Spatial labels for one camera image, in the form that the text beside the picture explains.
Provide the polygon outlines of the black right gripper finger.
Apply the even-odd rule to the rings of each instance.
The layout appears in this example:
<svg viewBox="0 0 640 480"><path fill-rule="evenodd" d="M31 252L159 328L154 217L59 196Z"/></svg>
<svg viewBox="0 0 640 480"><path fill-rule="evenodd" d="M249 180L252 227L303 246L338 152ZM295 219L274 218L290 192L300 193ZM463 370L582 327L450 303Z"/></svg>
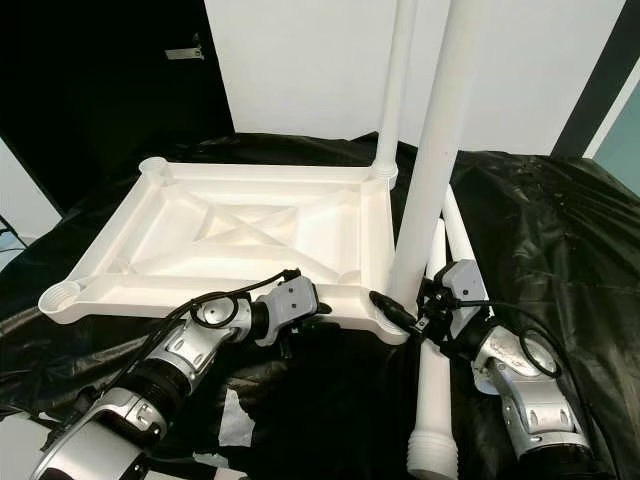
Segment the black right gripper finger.
<svg viewBox="0 0 640 480"><path fill-rule="evenodd" d="M411 337L421 337L424 334L425 321L419 315L412 314L402 303L378 291L370 291L369 300L389 323L396 325Z"/></svg>

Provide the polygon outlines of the black wall strip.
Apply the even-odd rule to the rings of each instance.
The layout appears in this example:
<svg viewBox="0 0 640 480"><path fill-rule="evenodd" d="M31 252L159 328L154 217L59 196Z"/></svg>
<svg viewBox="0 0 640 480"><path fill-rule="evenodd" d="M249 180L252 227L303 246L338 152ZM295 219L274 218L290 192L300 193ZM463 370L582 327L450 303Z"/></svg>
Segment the black wall strip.
<svg viewBox="0 0 640 480"><path fill-rule="evenodd" d="M550 155L586 157L586 150L603 127L614 101L621 96L637 61L640 61L640 0L623 0L611 35Z"/></svg>

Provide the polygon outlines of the black door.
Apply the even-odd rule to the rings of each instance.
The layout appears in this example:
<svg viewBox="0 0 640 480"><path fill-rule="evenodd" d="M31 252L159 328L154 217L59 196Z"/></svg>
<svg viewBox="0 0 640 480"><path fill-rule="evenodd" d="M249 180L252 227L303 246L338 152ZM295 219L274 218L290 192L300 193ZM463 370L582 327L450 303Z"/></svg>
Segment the black door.
<svg viewBox="0 0 640 480"><path fill-rule="evenodd" d="M205 0L1 0L1 134L58 212L234 123ZM200 35L204 60L166 60Z"/></svg>

